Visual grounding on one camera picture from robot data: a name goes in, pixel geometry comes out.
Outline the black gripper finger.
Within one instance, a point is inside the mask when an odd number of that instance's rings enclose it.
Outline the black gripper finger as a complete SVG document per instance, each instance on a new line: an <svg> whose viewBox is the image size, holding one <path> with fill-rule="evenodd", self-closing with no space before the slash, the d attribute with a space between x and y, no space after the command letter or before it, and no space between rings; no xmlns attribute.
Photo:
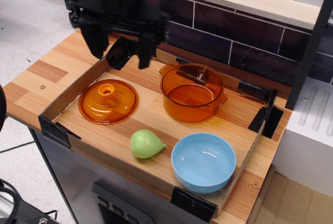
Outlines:
<svg viewBox="0 0 333 224"><path fill-rule="evenodd" d="M149 67L152 56L156 56L157 42L155 35L151 32L144 33L139 37L137 45L137 55L139 57L139 69Z"/></svg>
<svg viewBox="0 0 333 224"><path fill-rule="evenodd" d="M92 55L101 59L109 45L107 31L101 27L100 23L83 17L79 19L79 28Z"/></svg>

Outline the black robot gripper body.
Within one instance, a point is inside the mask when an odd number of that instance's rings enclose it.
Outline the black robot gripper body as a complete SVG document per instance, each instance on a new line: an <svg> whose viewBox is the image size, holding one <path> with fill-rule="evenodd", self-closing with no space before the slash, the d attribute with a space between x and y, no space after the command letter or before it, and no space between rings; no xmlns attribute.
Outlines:
<svg viewBox="0 0 333 224"><path fill-rule="evenodd" d="M65 0L65 5L74 26L88 16L92 24L106 30L133 36L151 33L156 42L168 39L170 16L146 0Z"/></svg>

